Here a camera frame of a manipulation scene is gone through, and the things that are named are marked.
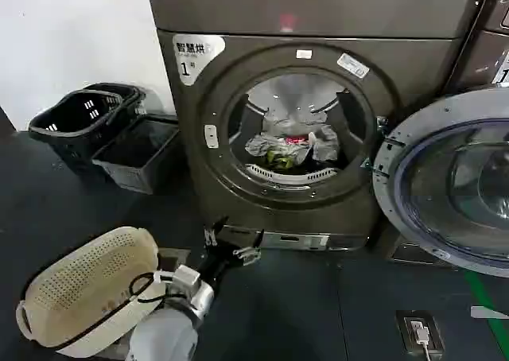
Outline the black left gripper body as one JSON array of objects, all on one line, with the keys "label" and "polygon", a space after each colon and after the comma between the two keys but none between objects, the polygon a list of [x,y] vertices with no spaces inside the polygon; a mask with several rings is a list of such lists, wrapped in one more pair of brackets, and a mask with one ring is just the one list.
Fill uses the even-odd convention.
[{"label": "black left gripper body", "polygon": [[206,282],[214,290],[220,292],[220,284],[230,269],[240,265],[240,259],[234,254],[239,247],[217,239],[215,244],[205,246],[205,258],[198,267],[200,280]]}]

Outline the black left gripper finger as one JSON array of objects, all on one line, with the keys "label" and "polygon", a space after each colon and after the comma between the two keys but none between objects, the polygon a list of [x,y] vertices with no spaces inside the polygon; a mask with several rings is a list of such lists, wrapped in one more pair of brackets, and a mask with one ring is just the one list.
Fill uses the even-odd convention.
[{"label": "black left gripper finger", "polygon": [[225,224],[228,221],[228,217],[224,216],[220,218],[218,221],[213,223],[210,227],[206,227],[204,229],[204,240],[205,240],[205,246],[211,247],[211,246],[217,246],[218,241],[217,237],[219,233],[223,230]]},{"label": "black left gripper finger", "polygon": [[232,252],[233,257],[240,261],[242,265],[250,265],[257,262],[261,258],[261,244],[265,230],[262,229],[257,233],[251,246],[243,247]]}]

